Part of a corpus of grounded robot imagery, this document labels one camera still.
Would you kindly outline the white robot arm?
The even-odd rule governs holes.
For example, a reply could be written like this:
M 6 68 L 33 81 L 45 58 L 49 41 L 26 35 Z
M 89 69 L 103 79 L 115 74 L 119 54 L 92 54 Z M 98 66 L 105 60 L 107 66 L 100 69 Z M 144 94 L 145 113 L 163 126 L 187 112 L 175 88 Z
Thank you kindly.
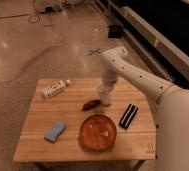
M 189 89 L 142 70 L 126 61 L 128 51 L 117 46 L 103 51 L 99 92 L 102 99 L 123 77 L 157 104 L 156 171 L 189 171 Z

